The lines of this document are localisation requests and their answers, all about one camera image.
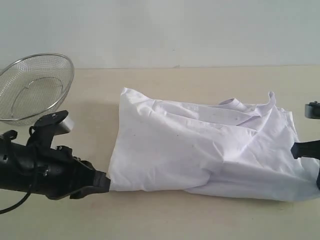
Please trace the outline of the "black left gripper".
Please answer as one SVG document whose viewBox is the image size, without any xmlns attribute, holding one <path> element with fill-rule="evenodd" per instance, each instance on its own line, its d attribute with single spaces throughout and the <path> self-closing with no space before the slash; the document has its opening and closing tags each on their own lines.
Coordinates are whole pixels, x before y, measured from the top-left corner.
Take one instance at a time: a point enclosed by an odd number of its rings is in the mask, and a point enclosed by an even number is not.
<svg viewBox="0 0 320 240">
<path fill-rule="evenodd" d="M 27 193 L 44 195 L 50 200 L 69 197 L 83 199 L 108 193 L 111 180 L 86 160 L 72 155 L 72 149 L 27 146 Z"/>
</svg>

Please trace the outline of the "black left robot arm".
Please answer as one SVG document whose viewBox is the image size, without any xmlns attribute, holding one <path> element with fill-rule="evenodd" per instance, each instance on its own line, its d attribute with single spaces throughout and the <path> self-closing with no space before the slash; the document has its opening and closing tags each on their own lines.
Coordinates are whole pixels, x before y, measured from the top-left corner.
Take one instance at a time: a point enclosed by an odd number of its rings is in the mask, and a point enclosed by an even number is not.
<svg viewBox="0 0 320 240">
<path fill-rule="evenodd" d="M 111 180 L 86 160 L 73 156 L 67 146 L 28 146 L 0 141 L 1 189 L 46 196 L 82 199 L 110 190 Z"/>
</svg>

